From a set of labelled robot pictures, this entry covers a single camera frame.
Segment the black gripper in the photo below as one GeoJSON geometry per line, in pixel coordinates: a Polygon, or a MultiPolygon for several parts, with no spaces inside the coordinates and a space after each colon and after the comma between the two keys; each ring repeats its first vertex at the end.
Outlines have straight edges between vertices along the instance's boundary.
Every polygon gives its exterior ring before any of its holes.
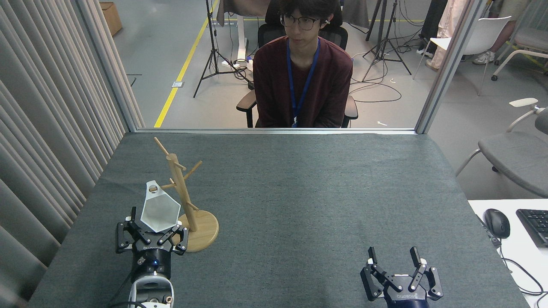
{"type": "Polygon", "coordinates": [[[374,247],[369,247],[367,265],[360,272],[368,300],[384,296],[388,308],[428,308],[426,297],[439,300],[444,296],[436,267],[427,267],[417,247],[410,249],[413,275],[388,275],[379,265],[374,247]],[[426,275],[430,289],[426,292],[420,281],[426,275]]]}
{"type": "Polygon", "coordinates": [[[137,207],[132,207],[129,218],[116,226],[116,253],[132,249],[131,278],[147,275],[170,278],[171,253],[182,256],[186,252],[189,230],[185,226],[176,225],[161,236],[161,244],[157,244],[156,238],[148,243],[146,232],[136,223],[136,210],[137,207]]]}

